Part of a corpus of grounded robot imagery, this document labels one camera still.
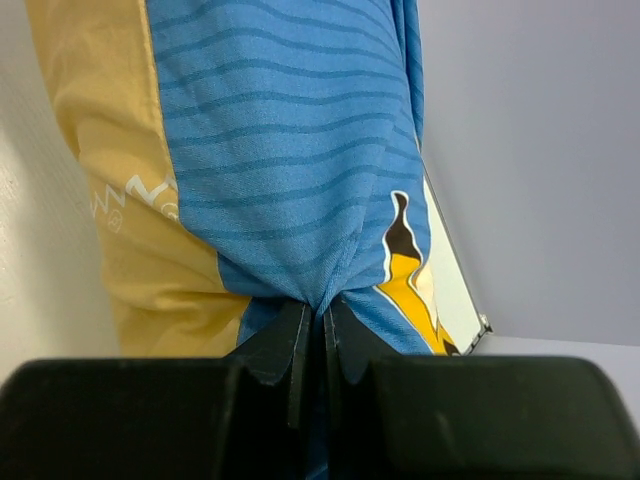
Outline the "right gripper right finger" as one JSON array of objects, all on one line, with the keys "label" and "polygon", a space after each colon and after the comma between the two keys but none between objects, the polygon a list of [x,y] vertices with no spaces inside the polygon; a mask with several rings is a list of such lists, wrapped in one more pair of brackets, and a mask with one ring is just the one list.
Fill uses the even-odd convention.
[{"label": "right gripper right finger", "polygon": [[594,363],[402,355],[343,300],[324,316],[333,479],[635,479],[639,436]]}]

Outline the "blue yellow Pikachu pillowcase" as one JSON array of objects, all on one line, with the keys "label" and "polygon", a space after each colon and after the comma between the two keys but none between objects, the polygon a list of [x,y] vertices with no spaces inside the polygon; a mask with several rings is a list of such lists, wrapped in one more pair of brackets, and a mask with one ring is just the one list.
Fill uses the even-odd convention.
[{"label": "blue yellow Pikachu pillowcase", "polygon": [[222,356],[289,299],[397,351],[439,318],[413,1],[30,1],[123,354]]}]

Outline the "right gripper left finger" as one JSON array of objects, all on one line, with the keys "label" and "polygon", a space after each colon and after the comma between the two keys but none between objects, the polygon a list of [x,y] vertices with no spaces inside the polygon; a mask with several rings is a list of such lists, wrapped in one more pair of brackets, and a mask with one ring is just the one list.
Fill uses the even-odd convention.
[{"label": "right gripper left finger", "polygon": [[1,388],[5,479],[301,479],[312,315],[229,355],[41,359]]}]

